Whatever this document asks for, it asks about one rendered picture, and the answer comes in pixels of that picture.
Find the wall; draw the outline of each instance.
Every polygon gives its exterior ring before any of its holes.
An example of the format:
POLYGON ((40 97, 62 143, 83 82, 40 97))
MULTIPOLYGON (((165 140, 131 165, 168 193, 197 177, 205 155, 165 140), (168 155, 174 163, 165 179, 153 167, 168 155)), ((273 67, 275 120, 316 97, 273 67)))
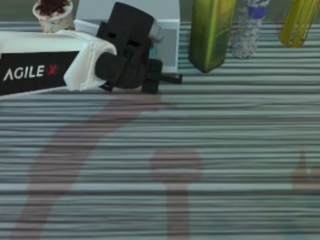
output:
MULTIPOLYGON (((0 21, 34 21, 31 8, 36 0, 2 0, 0 3, 0 21)), ((73 0, 78 6, 79 0, 73 0)), ((290 0, 271 0, 266 21, 281 21, 289 6, 290 0)), ((180 0, 181 20, 190 21, 193 0, 180 0)))

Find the purple bottle label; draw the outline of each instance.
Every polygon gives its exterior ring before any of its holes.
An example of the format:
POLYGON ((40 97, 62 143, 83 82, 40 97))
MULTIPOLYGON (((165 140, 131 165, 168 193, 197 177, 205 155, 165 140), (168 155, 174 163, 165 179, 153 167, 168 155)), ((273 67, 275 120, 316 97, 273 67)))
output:
POLYGON ((252 19, 259 20, 259 19, 263 19, 266 16, 268 7, 267 6, 262 6, 262 7, 249 6, 248 10, 249 10, 249 16, 252 19))

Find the white box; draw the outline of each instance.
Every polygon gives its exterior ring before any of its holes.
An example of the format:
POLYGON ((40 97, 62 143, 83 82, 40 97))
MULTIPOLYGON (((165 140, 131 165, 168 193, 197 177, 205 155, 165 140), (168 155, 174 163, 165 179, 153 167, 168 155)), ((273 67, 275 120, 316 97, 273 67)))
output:
POLYGON ((99 25, 101 21, 107 22, 116 2, 138 8, 156 19, 163 29, 164 39, 161 43, 154 45, 155 57, 163 62, 163 73, 177 73, 180 0, 79 0, 75 20, 76 30, 88 32, 88 25, 94 26, 99 25))

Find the table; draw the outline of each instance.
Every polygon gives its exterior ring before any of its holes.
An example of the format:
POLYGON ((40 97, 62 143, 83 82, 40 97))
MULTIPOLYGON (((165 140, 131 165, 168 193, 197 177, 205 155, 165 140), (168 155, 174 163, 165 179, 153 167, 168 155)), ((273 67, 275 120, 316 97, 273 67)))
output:
POLYGON ((0 103, 0 239, 319 239, 320 25, 289 49, 265 24, 254 58, 208 74, 187 60, 189 29, 183 85, 157 96, 0 103))

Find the green bottle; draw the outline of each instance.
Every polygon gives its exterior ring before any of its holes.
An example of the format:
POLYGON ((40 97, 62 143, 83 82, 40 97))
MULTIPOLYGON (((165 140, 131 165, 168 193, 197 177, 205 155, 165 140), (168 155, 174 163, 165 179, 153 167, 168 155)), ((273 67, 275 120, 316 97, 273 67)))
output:
POLYGON ((225 62, 236 0, 194 0, 189 61, 203 73, 225 62))

